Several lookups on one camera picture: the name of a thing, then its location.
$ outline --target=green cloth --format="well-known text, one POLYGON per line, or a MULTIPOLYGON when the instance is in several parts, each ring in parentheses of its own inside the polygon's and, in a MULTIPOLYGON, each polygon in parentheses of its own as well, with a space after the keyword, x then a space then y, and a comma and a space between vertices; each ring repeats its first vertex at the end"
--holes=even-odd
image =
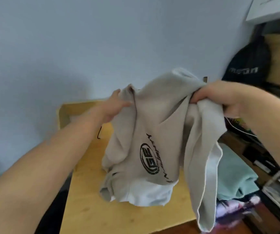
POLYGON ((258 175, 227 145, 220 143, 223 156, 218 165, 217 199, 243 198, 259 190, 258 175))

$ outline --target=white object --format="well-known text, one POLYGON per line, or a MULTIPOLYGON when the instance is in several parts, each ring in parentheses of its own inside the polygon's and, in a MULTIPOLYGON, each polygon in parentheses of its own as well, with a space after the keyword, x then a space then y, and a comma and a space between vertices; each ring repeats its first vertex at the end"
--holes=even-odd
POLYGON ((183 165, 192 208, 202 231, 215 222, 217 168, 226 132, 221 105, 208 99, 189 104, 205 83, 176 69, 141 90, 131 85, 120 97, 134 104, 112 121, 114 133, 102 160, 108 172, 100 194, 137 206, 165 205, 183 165))
POLYGON ((246 21, 261 24, 280 19, 280 0, 253 0, 246 21))

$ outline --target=cord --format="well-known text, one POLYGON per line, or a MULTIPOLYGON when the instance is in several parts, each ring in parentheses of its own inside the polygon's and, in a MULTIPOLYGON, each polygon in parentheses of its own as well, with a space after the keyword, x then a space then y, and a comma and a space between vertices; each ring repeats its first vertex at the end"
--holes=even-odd
POLYGON ((229 118, 226 117, 226 119, 227 119, 227 121, 230 123, 230 125, 231 125, 233 128, 235 128, 236 130, 239 130, 240 132, 245 133, 245 134, 247 134, 247 135, 251 135, 251 136, 257 137, 256 135, 253 135, 253 134, 244 132, 244 131, 242 131, 242 130, 240 130, 240 129, 237 129, 237 128, 236 128, 235 126, 233 126, 232 123, 229 121, 229 118))

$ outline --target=person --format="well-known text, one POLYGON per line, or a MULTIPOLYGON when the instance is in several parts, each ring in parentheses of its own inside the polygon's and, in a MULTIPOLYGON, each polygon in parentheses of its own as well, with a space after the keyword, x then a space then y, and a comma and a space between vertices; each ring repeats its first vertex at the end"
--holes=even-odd
MULTIPOLYGON (((102 123, 126 102, 112 96, 82 114, 21 157, 0 176, 0 233, 34 233, 73 167, 102 123)), ((196 91, 190 103, 209 98, 223 104, 225 116, 241 117, 280 165, 280 99, 253 86, 217 81, 196 91)))

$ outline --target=gray wall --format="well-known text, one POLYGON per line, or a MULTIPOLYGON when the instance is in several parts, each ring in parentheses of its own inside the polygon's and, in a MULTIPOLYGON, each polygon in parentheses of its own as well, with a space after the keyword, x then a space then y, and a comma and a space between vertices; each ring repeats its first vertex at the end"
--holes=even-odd
POLYGON ((0 173, 56 130, 68 101, 173 67, 221 78, 252 0, 0 0, 0 173))

